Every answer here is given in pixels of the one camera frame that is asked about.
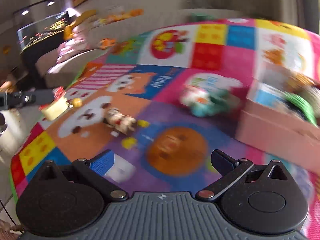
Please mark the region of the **pink green pig figurine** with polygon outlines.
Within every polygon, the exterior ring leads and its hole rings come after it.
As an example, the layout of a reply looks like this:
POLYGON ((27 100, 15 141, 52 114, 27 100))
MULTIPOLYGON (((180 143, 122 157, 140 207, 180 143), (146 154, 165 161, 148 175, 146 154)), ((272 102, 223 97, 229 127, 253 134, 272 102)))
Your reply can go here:
POLYGON ((196 103, 207 104, 210 101, 209 92, 201 87, 186 85, 179 96, 179 103, 191 109, 196 103))

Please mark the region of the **yellow cake toy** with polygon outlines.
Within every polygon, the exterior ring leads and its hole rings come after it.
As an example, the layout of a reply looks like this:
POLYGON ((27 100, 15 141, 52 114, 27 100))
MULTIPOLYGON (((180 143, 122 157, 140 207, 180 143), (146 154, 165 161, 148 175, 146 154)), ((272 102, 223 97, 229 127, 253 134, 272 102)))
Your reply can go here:
POLYGON ((80 98, 68 100, 63 87, 57 87, 52 90, 54 100, 50 104, 39 106, 39 110, 48 121, 53 121, 69 108, 79 108, 82 106, 80 98))

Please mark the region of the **colourful cartoon play mat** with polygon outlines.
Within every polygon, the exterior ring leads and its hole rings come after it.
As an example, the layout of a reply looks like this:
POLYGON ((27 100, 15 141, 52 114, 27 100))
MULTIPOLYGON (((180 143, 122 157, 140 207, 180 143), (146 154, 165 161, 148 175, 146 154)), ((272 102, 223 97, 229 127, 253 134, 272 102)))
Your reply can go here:
POLYGON ((87 64, 67 90, 82 106, 42 118, 11 161, 21 239, 319 239, 319 173, 236 139, 246 96, 266 63, 319 82, 319 36, 285 23, 225 19, 136 35, 87 64), (241 102, 198 118, 179 103, 186 85, 226 89, 241 102), (117 108, 131 135, 103 123, 117 108), (72 162, 104 150, 136 167, 104 200, 72 162), (254 166, 214 201, 195 194, 221 175, 213 150, 254 166))

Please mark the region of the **crochet doll green scarf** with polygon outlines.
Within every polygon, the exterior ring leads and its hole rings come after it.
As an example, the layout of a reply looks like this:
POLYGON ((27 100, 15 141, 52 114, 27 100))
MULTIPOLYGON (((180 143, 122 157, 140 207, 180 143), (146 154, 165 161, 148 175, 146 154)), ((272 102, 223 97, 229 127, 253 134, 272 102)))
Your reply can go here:
POLYGON ((319 82, 302 73, 291 72, 284 88, 284 104, 288 111, 318 126, 319 82))

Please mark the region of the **black red toy figure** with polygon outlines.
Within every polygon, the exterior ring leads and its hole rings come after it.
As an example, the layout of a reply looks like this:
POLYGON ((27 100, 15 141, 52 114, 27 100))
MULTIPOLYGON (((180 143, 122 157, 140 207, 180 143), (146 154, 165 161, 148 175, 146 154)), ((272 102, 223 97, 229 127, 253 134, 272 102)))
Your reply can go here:
POLYGON ((107 110, 103 123, 112 129, 111 135, 114 137, 120 134, 131 135, 136 131, 138 125, 135 118, 121 113, 117 108, 107 110))

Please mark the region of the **teal toy hair dryer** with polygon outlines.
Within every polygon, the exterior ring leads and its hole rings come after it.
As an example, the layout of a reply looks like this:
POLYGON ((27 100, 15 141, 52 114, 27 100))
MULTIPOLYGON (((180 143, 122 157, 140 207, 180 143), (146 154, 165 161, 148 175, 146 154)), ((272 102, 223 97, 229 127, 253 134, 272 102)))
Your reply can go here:
POLYGON ((241 100, 226 89, 215 92, 206 91, 198 97, 190 106, 192 115, 198 118, 215 116, 221 113, 230 113, 237 109, 241 100))

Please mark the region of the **pink cardboard box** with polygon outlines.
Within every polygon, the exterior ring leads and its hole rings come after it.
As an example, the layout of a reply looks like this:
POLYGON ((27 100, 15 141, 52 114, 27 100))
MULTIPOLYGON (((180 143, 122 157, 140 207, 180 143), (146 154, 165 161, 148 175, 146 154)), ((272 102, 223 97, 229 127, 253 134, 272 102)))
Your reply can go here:
POLYGON ((253 101, 259 83, 284 93, 291 70, 266 63, 253 80, 236 130, 236 139, 314 173, 319 173, 319 127, 285 110, 284 101, 267 107, 253 101))

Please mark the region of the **yellow plush toys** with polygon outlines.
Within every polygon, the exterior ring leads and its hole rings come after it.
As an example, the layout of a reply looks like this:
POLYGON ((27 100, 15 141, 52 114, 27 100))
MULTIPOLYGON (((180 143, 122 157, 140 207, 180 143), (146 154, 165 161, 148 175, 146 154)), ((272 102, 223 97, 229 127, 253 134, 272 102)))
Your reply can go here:
POLYGON ((143 9, 132 9, 130 11, 122 11, 118 14, 109 14, 104 17, 99 17, 96 10, 88 10, 78 16, 71 24, 67 25, 63 32, 64 40, 73 38, 73 29, 84 22, 97 22, 97 26, 107 25, 114 22, 123 21, 132 17, 141 16, 144 14, 143 9))

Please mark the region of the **white battery charger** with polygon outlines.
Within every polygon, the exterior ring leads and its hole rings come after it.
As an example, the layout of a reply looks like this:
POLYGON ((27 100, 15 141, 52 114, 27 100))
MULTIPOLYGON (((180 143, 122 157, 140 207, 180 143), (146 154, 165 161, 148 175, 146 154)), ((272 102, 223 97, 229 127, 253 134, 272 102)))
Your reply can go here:
POLYGON ((119 155, 114 156, 112 167, 104 174, 104 178, 116 183, 128 181, 136 171, 136 167, 119 155))

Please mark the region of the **glass aquarium tank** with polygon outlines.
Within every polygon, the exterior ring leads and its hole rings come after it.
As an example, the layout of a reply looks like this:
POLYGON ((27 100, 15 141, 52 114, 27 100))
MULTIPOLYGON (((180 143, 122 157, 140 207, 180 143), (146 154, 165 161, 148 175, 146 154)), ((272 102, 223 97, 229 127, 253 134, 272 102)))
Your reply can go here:
POLYGON ((18 29, 17 35, 21 50, 47 36, 63 31, 68 24, 69 14, 64 11, 18 29))

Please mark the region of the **blue cotton pad pack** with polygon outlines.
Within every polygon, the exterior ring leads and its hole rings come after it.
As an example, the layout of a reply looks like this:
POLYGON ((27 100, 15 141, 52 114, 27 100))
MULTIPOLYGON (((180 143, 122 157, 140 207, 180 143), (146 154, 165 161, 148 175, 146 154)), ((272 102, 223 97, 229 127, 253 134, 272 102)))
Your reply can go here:
POLYGON ((275 107, 276 103, 284 101, 284 96, 281 90, 265 83, 259 83, 253 101, 267 107, 275 107))

